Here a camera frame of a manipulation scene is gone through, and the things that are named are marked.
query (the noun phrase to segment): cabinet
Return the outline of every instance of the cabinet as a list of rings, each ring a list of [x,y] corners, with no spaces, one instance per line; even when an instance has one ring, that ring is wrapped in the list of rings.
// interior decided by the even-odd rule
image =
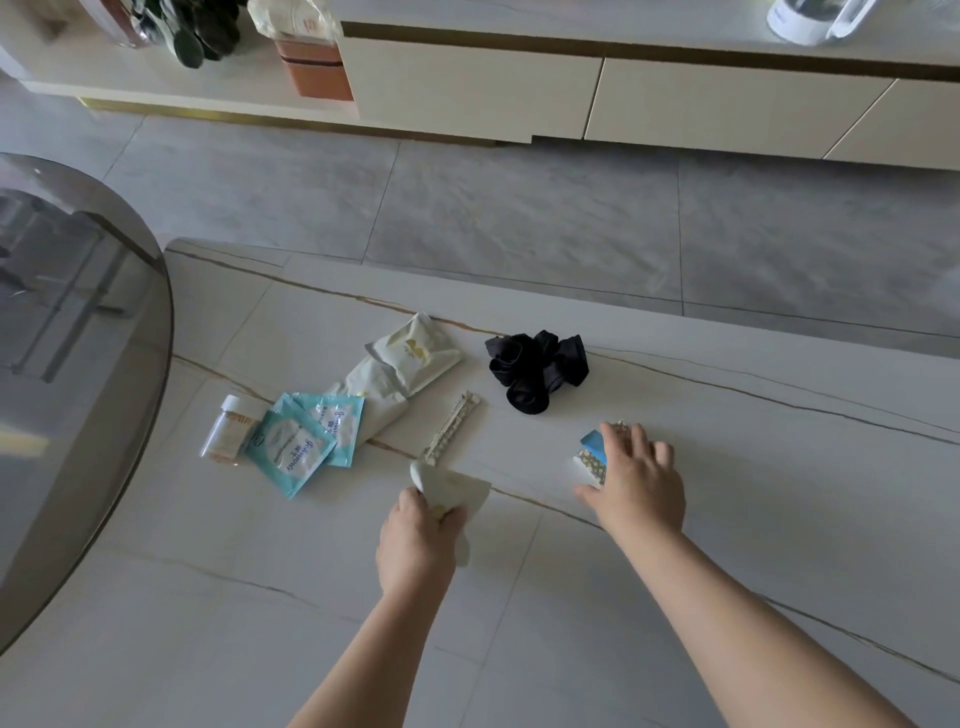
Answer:
[[[341,38],[361,123],[529,142],[580,139],[601,59]]]
[[[960,169],[960,84],[896,81],[827,158]]]
[[[607,59],[587,139],[822,158],[892,82]]]

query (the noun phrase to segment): gray tile floor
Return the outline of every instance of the gray tile floor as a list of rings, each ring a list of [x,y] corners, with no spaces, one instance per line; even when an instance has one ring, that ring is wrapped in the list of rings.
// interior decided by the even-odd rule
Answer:
[[[161,238],[960,358],[960,173],[143,118],[6,79],[0,151],[106,180]]]

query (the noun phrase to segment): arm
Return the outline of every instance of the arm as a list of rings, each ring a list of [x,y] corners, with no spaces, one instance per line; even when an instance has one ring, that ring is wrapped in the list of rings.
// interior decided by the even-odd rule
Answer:
[[[731,728],[908,728],[849,667],[721,570],[681,533],[684,485],[673,449],[601,425],[603,490],[581,486],[660,605]]]
[[[400,728],[427,635],[456,564],[463,509],[438,522],[416,488],[400,494],[376,550],[383,596],[288,728]]]

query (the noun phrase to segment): black fabric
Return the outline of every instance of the black fabric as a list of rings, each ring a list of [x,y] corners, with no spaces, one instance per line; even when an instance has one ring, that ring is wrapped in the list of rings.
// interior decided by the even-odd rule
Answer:
[[[539,415],[564,382],[579,387],[590,372],[579,335],[561,341],[549,331],[534,338],[518,333],[486,344],[490,371],[507,387],[507,401],[525,415]]]

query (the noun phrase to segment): hand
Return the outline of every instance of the hand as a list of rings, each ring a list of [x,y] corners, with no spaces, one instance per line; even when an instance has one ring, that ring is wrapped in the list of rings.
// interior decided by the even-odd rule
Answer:
[[[673,469],[673,447],[649,443],[640,425],[629,432],[602,423],[607,479],[602,489],[577,487],[577,498],[594,510],[615,539],[631,529],[680,533],[686,500],[684,482]]]
[[[380,529],[376,549],[383,594],[431,588],[443,598],[457,568],[453,543],[466,522],[463,508],[454,508],[437,520],[416,488],[400,493]]]

